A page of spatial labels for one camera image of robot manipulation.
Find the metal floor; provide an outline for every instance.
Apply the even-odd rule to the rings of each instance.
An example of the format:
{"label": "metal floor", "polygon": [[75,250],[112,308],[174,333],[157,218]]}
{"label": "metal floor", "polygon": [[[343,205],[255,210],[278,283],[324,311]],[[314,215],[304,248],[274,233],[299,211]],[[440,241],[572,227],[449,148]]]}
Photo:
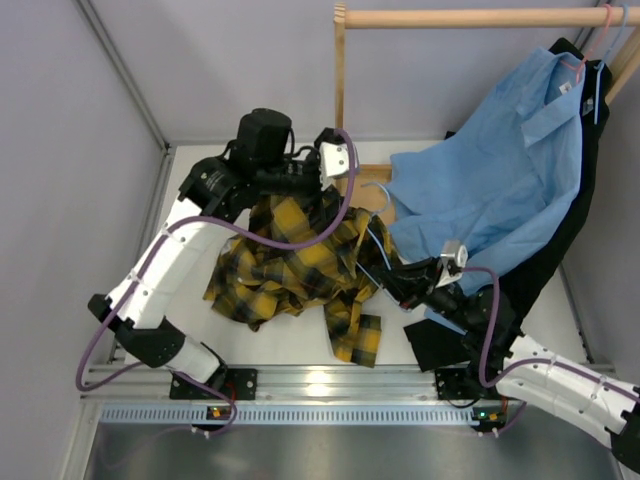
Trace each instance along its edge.
{"label": "metal floor", "polygon": [[[609,480],[609,453],[536,410],[502,438],[458,427],[239,426],[206,440],[172,432],[108,470],[94,447],[85,480]],[[166,426],[102,424],[95,445],[115,463]]]}

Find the cable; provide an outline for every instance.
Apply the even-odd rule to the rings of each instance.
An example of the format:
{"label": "cable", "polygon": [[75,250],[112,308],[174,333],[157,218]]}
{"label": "cable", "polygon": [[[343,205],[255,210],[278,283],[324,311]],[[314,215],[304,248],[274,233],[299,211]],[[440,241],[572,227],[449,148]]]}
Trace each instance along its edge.
{"label": "cable", "polygon": [[[280,248],[282,250],[298,250],[298,249],[310,247],[312,245],[315,245],[317,243],[324,241],[327,237],[329,237],[335,231],[335,229],[338,227],[338,225],[340,225],[340,223],[342,222],[342,219],[346,215],[347,210],[349,209],[349,203],[351,202],[351,196],[353,195],[353,189],[354,189],[355,178],[356,178],[356,153],[355,153],[355,147],[353,145],[353,141],[351,140],[351,137],[349,136],[349,134],[343,129],[336,128],[334,129],[334,131],[344,139],[347,145],[347,152],[349,155],[349,175],[348,175],[348,181],[347,181],[347,191],[345,192],[345,196],[344,196],[345,201],[340,206],[338,214],[333,219],[331,224],[326,228],[326,230],[322,232],[320,235],[318,235],[316,238],[307,240],[306,242],[302,242],[302,243],[276,242],[271,239],[256,235],[255,233],[245,230],[243,228],[240,228],[236,225],[233,225],[232,223],[225,222],[224,220],[220,220],[218,218],[211,218],[211,217],[201,217],[201,216],[188,217],[188,218],[183,218],[182,220],[179,220],[178,222],[174,223],[173,225],[167,228],[167,234],[174,233],[184,225],[197,223],[197,222],[204,222],[204,223],[210,223],[213,225],[220,225],[222,227],[226,227],[229,230],[232,230],[236,233],[244,235],[245,237],[250,238],[251,240],[254,240],[258,243],[262,243],[264,245],[267,245],[273,248]],[[142,280],[142,277],[149,269],[151,262],[156,257],[156,255],[160,251],[160,248],[162,247],[162,245],[164,244],[167,238],[168,238],[167,235],[162,235],[158,237],[156,242],[153,244],[153,246],[149,251],[149,255],[147,255],[147,258],[145,258],[144,262],[140,266],[139,271],[137,272],[138,280]],[[129,287],[123,294],[120,301],[113,307],[113,309],[111,310],[111,312],[109,312],[109,314],[104,319],[104,321],[102,322],[98,330],[96,330],[96,333],[93,335],[93,337],[89,341],[87,348],[82,353],[82,357],[80,358],[80,363],[78,364],[78,368],[76,370],[76,377],[75,377],[76,388],[79,391],[84,393],[91,392],[109,383],[110,381],[119,377],[123,373],[128,372],[129,370],[142,365],[142,362],[136,362],[131,365],[127,365],[126,367],[123,367],[122,369],[118,370],[117,372],[113,373],[107,378],[101,380],[100,382],[97,382],[91,385],[84,385],[84,381],[82,380],[82,376],[84,374],[85,369],[87,368],[87,364],[89,363],[89,358],[91,357],[93,350],[95,349],[96,345],[100,341],[100,338],[102,337],[104,332],[106,332],[107,329],[109,328],[109,325],[111,324],[113,319],[116,317],[120,309],[129,300],[131,295],[133,295],[133,292],[139,285],[138,280],[131,281],[131,285],[129,285]],[[190,378],[187,378],[185,380],[189,381],[190,383],[195,382],[195,380],[191,381]]]}
{"label": "cable", "polygon": [[[204,390],[208,394],[210,394],[210,395],[212,395],[214,397],[218,397],[220,400],[223,400],[224,402],[228,403],[229,406],[231,407],[231,416],[229,417],[229,420],[227,420],[227,423],[222,425],[218,430],[208,431],[205,434],[207,438],[220,435],[220,434],[226,432],[227,430],[229,430],[231,428],[231,425],[233,425],[233,423],[238,418],[238,407],[237,407],[237,405],[236,405],[234,400],[232,400],[231,398],[227,397],[226,395],[223,395],[222,393],[218,392],[217,390],[214,390],[213,388],[209,387],[208,385],[205,385],[203,383],[198,382],[197,380],[194,380],[193,378],[191,378],[190,376],[188,376],[188,375],[186,375],[186,374],[184,374],[182,372],[173,371],[173,373],[176,376],[180,377],[181,379],[183,379],[183,380],[195,385],[196,387]],[[233,387],[232,387],[232,392],[233,392],[233,395],[235,396],[235,388],[233,388]],[[100,445],[100,457],[101,457],[102,463],[104,464],[104,466],[108,470],[115,470],[117,468],[120,468],[122,465],[124,465],[129,460],[131,460],[131,458],[133,456],[135,456],[140,450],[142,450],[143,448],[148,447],[149,445],[151,445],[152,443],[157,441],[160,437],[164,436],[167,433],[177,432],[177,431],[180,431],[180,430],[191,430],[191,427],[187,427],[185,425],[178,425],[178,426],[171,426],[171,427],[168,427],[168,428],[166,428],[164,430],[161,430],[160,432],[158,432],[155,435],[153,435],[151,438],[148,438],[146,440],[140,441],[135,447],[133,447],[131,449],[131,451],[129,451],[129,453],[127,453],[123,458],[121,458],[120,460],[118,460],[115,463],[109,463],[109,462],[106,461],[106,459],[104,458],[104,445],[101,444]]]}
{"label": "cable", "polygon": [[380,250],[380,253],[382,254],[382,258],[384,260],[384,263],[387,265],[387,270],[391,270],[391,263],[389,263],[389,259],[387,258],[387,254],[384,251],[384,247],[382,246],[382,242],[380,242],[380,240],[378,240],[378,237],[376,237],[373,232],[371,231],[371,229],[367,226],[367,232],[369,232],[369,235],[371,236],[371,238],[373,238],[373,241],[376,242],[376,245],[378,245],[378,249]]}
{"label": "cable", "polygon": [[498,430],[498,432],[496,433],[496,438],[498,437],[498,435],[502,435],[511,430],[513,426],[518,422],[518,420],[520,420],[520,417],[522,416],[526,408],[527,402],[522,402],[522,404],[518,407],[518,410],[516,410],[516,413],[514,413],[509,420],[507,420],[507,423],[504,425],[504,427]]}
{"label": "cable", "polygon": [[455,403],[453,403],[451,400],[446,399],[447,403],[449,405],[451,405],[454,408],[469,408],[469,407],[473,407],[476,403],[478,403],[480,401],[479,398],[476,398],[475,400],[470,401],[469,403],[465,403],[464,405],[456,405]]}
{"label": "cable", "polygon": [[299,157],[302,152],[309,150],[310,152],[316,152],[316,154],[320,155],[320,152],[318,152],[318,149],[315,147],[312,147],[311,145],[305,145],[304,147],[300,147],[300,149],[296,152],[296,153],[289,153],[287,155],[285,155],[286,158],[297,158]]}
{"label": "cable", "polygon": [[289,155],[293,157],[293,152],[296,150],[296,135],[293,133],[293,128],[289,129],[289,135],[291,136],[291,152]]}
{"label": "cable", "polygon": [[[496,376],[492,380],[487,380],[487,359],[489,357],[489,349],[491,348],[491,341],[493,339],[493,333],[496,328],[496,321],[498,317],[498,309],[500,308],[500,280],[498,279],[498,275],[496,272],[486,267],[467,267],[464,268],[465,272],[486,272],[491,275],[491,279],[493,280],[493,303],[491,305],[491,314],[489,315],[489,325],[487,326],[487,334],[484,339],[484,343],[482,345],[482,352],[480,354],[480,367],[479,367],[479,380],[480,384],[485,388],[494,387],[500,380],[506,377],[509,373],[515,370],[518,367],[522,367],[524,365],[533,365],[533,364],[542,364],[542,365],[551,365],[553,364],[556,367],[567,370],[571,373],[574,373],[582,378],[586,378],[587,380],[593,383],[600,383],[600,378],[591,375],[590,373],[583,372],[577,367],[573,365],[566,364],[564,362],[552,362],[546,358],[528,358],[524,360],[519,360],[517,362],[512,363],[507,368],[505,368],[498,376]],[[635,403],[640,404],[640,395],[634,394],[626,391],[625,389],[614,385],[609,381],[605,381],[602,383],[605,388],[622,395],[623,397],[628,398],[629,400],[634,401]]]}
{"label": "cable", "polygon": [[104,445],[105,441],[103,439],[100,441],[100,444],[98,446],[98,450],[100,452],[100,461],[102,462],[102,464],[107,470],[117,470],[118,468],[122,467],[125,463],[127,463],[129,460],[131,460],[134,456],[136,456],[140,452],[140,450],[143,450],[149,445],[155,443],[160,437],[163,437],[168,433],[173,433],[178,431],[190,431],[190,430],[191,430],[191,427],[188,427],[186,425],[177,425],[177,426],[174,425],[174,426],[165,428],[147,439],[140,440],[129,451],[129,453],[127,453],[124,457],[122,457],[121,459],[119,459],[117,462],[114,462],[114,463],[110,463],[106,459],[105,445]]}

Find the wooden clothes rack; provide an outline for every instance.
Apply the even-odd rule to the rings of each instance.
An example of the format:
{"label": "wooden clothes rack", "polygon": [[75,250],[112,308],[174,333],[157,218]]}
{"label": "wooden clothes rack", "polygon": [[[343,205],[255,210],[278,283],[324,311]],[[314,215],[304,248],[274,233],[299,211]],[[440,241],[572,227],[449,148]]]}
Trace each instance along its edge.
{"label": "wooden clothes rack", "polygon": [[[624,9],[611,8],[610,26],[621,26]],[[346,31],[357,29],[442,29],[442,28],[545,28],[545,27],[602,27],[607,10],[593,8],[512,8],[482,10],[347,10],[344,3],[334,9],[335,26],[335,124],[344,126],[345,43]],[[640,66],[640,7],[630,7],[627,23],[635,27],[610,64],[613,85],[605,101],[610,104],[620,93],[633,72]],[[362,165],[359,177],[386,183],[390,179],[390,165]],[[346,182],[338,181],[343,190]],[[354,191],[353,206],[371,208],[371,192]],[[375,195],[375,203],[381,196]],[[385,223],[393,221],[393,213],[387,214]]]}

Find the wooden board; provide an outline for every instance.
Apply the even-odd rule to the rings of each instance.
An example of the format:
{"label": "wooden board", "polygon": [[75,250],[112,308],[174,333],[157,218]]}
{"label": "wooden board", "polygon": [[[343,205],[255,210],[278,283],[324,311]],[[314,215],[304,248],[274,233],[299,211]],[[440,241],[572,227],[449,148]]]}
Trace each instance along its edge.
{"label": "wooden board", "polygon": [[[391,181],[391,165],[360,165],[360,171],[356,175],[356,184],[351,197],[350,205],[352,207],[362,207],[369,211],[376,211],[385,206],[387,196],[381,188],[376,185],[363,187],[363,184],[369,182],[378,182],[382,185]],[[347,190],[347,179],[340,178],[336,180],[336,188],[341,194]],[[380,218],[385,225],[390,225],[396,219],[396,212],[393,203],[389,205],[387,210],[380,214]]]}

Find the white table surface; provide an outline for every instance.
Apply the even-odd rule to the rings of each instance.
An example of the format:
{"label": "white table surface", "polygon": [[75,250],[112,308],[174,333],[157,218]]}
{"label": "white table surface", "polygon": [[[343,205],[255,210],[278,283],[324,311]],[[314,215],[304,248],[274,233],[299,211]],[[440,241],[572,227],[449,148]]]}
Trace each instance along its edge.
{"label": "white table surface", "polygon": [[[418,151],[434,141],[357,142],[362,163],[388,163],[389,155],[401,151]],[[166,218],[178,187],[191,166],[207,156],[217,155],[223,145],[178,147],[167,185],[160,215]],[[237,224],[248,226],[248,211]],[[299,317],[279,315],[252,332],[245,324],[222,317],[202,300],[218,251],[232,233],[222,227],[209,250],[202,256],[185,279],[171,302],[167,318],[195,339],[205,342],[230,364],[251,365],[313,365],[342,364],[332,352],[327,335],[322,307],[306,310]],[[397,308],[378,292],[364,305],[364,312],[382,317],[382,339],[377,364],[415,364],[411,346],[403,327],[424,318],[423,309],[411,313]],[[578,335],[569,301],[558,273],[544,288],[523,324],[523,330],[550,349],[584,362],[585,353]]]}

